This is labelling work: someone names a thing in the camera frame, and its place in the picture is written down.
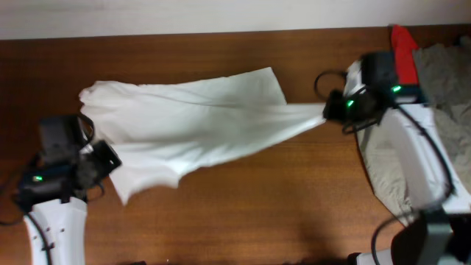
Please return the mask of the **white t-shirt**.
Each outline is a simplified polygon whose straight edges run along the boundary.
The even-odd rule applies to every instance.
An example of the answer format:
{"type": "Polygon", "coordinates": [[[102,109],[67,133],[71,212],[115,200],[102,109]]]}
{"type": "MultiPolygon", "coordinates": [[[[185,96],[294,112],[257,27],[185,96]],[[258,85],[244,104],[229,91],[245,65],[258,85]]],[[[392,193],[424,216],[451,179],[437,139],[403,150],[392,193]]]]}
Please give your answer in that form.
{"type": "Polygon", "coordinates": [[[98,81],[79,93],[96,137],[121,165],[111,180],[122,203],[187,174],[237,160],[311,130],[320,103],[289,104],[271,68],[173,85],[98,81]]]}

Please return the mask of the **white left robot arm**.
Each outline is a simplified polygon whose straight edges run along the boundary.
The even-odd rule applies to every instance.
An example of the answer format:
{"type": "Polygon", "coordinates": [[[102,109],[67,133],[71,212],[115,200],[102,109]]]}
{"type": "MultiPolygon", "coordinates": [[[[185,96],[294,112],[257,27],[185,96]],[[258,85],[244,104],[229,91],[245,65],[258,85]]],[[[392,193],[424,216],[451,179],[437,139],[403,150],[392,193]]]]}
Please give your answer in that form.
{"type": "Polygon", "coordinates": [[[84,264],[88,191],[121,165],[104,140],[95,140],[83,114],[39,123],[40,151],[27,164],[15,203],[24,214],[33,264],[84,264]]]}

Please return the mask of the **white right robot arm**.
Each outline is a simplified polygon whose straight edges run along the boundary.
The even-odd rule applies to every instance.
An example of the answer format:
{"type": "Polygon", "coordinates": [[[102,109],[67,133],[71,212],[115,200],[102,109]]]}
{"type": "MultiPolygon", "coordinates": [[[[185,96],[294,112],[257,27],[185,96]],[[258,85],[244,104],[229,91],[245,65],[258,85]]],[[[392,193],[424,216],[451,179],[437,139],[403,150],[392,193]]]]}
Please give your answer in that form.
{"type": "Polygon", "coordinates": [[[411,209],[379,225],[368,253],[349,264],[469,264],[470,194],[461,184],[417,84],[400,82],[393,52],[364,54],[333,90],[323,116],[345,135],[385,130],[398,155],[411,209]]]}

